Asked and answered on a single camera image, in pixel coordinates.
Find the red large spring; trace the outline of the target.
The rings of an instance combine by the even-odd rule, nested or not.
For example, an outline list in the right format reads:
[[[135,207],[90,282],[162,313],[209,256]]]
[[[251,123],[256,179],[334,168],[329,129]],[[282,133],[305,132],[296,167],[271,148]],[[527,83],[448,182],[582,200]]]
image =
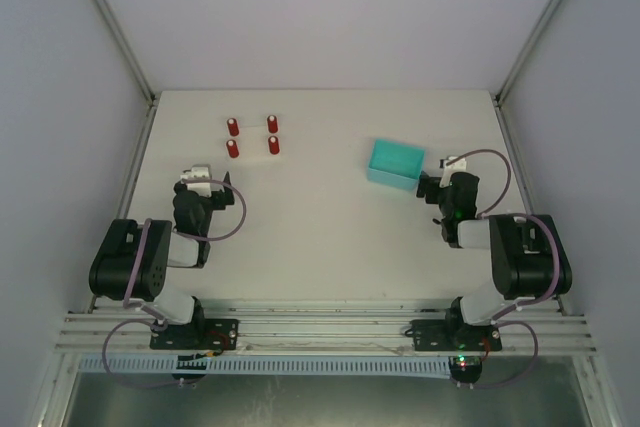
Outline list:
[[[226,142],[227,152],[230,158],[236,159],[239,157],[239,147],[237,142],[234,139],[230,139]]]
[[[232,137],[237,137],[240,133],[239,124],[235,118],[229,118],[227,120],[227,128],[229,135]]]
[[[267,117],[267,129],[271,134],[276,134],[279,131],[278,118],[275,115]]]
[[[279,138],[275,135],[268,138],[268,147],[271,155],[278,155],[280,153]]]

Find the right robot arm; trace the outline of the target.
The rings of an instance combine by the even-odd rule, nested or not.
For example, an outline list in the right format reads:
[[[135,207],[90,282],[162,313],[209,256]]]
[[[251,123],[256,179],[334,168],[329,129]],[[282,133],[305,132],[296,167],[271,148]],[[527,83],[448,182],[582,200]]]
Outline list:
[[[431,336],[430,346],[477,349],[483,341],[499,343],[495,324],[520,307],[564,295],[572,287],[572,269],[553,218],[499,214],[478,217],[480,179],[455,172],[448,181],[423,172],[416,196],[436,205],[444,242],[454,249],[490,253],[490,280],[474,292],[454,299],[442,321],[411,324],[415,342]]]

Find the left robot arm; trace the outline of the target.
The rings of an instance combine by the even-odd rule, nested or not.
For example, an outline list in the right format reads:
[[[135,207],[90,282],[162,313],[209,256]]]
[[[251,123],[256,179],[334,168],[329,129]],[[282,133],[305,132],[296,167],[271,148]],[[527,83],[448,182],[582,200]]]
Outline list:
[[[109,226],[89,271],[93,295],[120,302],[151,316],[156,350],[204,350],[228,346],[228,335],[205,318],[201,301],[168,281],[169,269],[202,269],[211,244],[235,235],[246,220],[246,211],[229,233],[210,234],[213,214],[233,206],[246,206],[232,185],[230,175],[221,181],[207,166],[184,171],[173,187],[173,218],[116,219]]]

